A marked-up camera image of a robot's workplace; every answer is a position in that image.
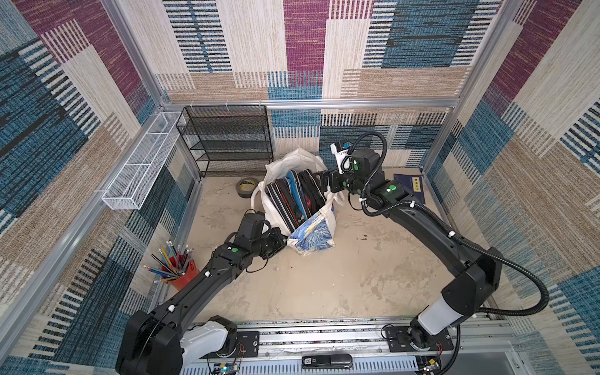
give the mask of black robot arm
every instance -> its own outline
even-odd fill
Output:
[[[382,154],[372,149],[356,149],[358,143],[376,136],[382,142]],[[455,277],[441,297],[411,322],[413,344],[427,348],[444,327],[457,326],[476,312],[525,316],[542,311],[548,304],[548,289],[532,272],[505,259],[495,248],[484,250],[456,233],[414,193],[397,181],[385,179],[382,164],[387,152],[385,137],[375,131],[361,135],[350,146],[344,139],[331,145],[338,169],[320,172],[322,189],[333,193],[347,190],[360,196],[362,211],[371,217],[383,215],[406,228],[427,246]],[[524,310],[498,310],[480,306],[498,288],[502,265],[517,270],[536,284],[539,302]]]
[[[245,214],[237,232],[213,252],[200,274],[150,313],[139,310],[127,322],[117,357],[122,375],[178,374],[185,359],[210,352],[229,354],[235,345],[237,327],[215,316],[197,331],[187,332],[196,316],[226,285],[235,280],[252,260],[269,259],[286,246],[279,228],[270,228],[262,212]],[[187,340],[185,334],[191,335]]]

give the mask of aluminum rail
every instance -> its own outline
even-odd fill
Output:
[[[422,98],[342,98],[342,99],[297,99],[297,100],[212,100],[176,101],[164,103],[164,109],[181,110],[186,106],[255,106],[267,109],[338,109],[338,108],[410,108],[410,107],[455,107],[456,97]]]

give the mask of white wire basket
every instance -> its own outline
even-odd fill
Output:
[[[102,200],[110,209],[140,209],[177,141],[180,112],[162,112],[110,183]]]

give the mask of duct tape roll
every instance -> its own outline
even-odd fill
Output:
[[[250,198],[259,181],[254,177],[242,178],[235,184],[235,190],[242,198]]]

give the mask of pencil holder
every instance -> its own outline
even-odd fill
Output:
[[[200,270],[196,268],[196,263],[191,260],[188,265],[188,269],[185,270],[185,275],[178,278],[177,280],[167,281],[167,284],[171,284],[177,290],[181,290],[186,286],[194,277],[200,274]]]

